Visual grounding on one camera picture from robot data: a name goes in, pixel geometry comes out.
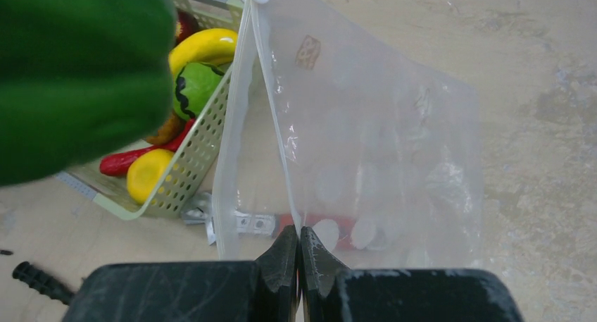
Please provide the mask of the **green watermelon toy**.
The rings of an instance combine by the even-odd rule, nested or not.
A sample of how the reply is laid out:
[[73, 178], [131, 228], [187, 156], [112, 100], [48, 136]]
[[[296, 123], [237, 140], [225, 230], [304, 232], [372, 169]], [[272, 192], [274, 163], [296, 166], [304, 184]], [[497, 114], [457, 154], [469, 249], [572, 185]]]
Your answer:
[[209, 63], [189, 63], [175, 78], [174, 112], [185, 121], [196, 118], [220, 84], [225, 72]]

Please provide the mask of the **orange fruit toy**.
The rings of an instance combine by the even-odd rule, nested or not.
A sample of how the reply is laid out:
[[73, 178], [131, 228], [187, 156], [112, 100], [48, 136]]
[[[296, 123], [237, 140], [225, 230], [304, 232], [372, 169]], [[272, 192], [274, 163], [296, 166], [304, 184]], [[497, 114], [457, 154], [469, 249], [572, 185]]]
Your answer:
[[185, 124], [185, 120], [181, 119], [174, 111], [171, 111], [164, 124], [155, 133], [146, 136], [144, 141], [153, 145], [167, 144], [182, 132]]

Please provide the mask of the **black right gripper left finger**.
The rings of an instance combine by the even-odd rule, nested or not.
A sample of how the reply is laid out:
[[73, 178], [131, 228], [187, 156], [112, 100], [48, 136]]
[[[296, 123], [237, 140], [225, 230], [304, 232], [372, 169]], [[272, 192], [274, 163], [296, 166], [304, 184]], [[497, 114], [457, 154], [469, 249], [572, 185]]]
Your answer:
[[292, 225], [254, 261], [111, 264], [83, 282], [64, 321], [294, 321]]

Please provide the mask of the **pale green perforated basket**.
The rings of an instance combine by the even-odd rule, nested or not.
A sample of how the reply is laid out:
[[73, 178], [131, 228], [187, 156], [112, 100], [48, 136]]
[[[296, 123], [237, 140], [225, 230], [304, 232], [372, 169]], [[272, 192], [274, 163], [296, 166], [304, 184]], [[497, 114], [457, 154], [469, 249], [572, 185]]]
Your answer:
[[[237, 31], [241, 21], [240, 0], [173, 0], [180, 10], [191, 14], [201, 27]], [[230, 85], [230, 63], [220, 62], [225, 75], [212, 93], [206, 110], [184, 136], [174, 153], [165, 176], [152, 189], [149, 198], [138, 204], [130, 198], [125, 180], [102, 175], [99, 161], [76, 166], [56, 175], [56, 179], [89, 198], [114, 216], [131, 221], [141, 216], [177, 218], [183, 206], [198, 190], [220, 150]]]

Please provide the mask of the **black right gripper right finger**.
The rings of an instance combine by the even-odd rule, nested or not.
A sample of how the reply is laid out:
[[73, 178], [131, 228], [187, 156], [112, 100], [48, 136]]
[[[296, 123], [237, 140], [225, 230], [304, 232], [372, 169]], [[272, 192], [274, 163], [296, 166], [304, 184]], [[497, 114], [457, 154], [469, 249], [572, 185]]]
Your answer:
[[306, 321], [523, 321], [508, 288], [471, 268], [351, 269], [301, 230]]

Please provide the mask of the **clear zip top bag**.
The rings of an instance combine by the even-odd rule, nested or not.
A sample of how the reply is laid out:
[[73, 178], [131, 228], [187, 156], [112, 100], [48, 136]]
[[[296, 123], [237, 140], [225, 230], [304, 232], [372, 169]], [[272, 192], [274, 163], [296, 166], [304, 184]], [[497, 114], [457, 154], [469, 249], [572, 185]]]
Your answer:
[[242, 0], [213, 213], [221, 259], [272, 238], [235, 210], [374, 222], [383, 250], [332, 250], [352, 268], [482, 262], [478, 98], [321, 0]]

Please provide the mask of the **green bell pepper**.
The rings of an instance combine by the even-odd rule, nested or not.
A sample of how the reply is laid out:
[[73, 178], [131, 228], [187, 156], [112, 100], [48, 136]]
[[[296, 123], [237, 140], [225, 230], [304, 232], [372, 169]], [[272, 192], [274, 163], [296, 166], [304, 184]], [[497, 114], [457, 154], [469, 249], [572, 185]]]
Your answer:
[[171, 0], [1, 0], [1, 185], [150, 135], [172, 105]]

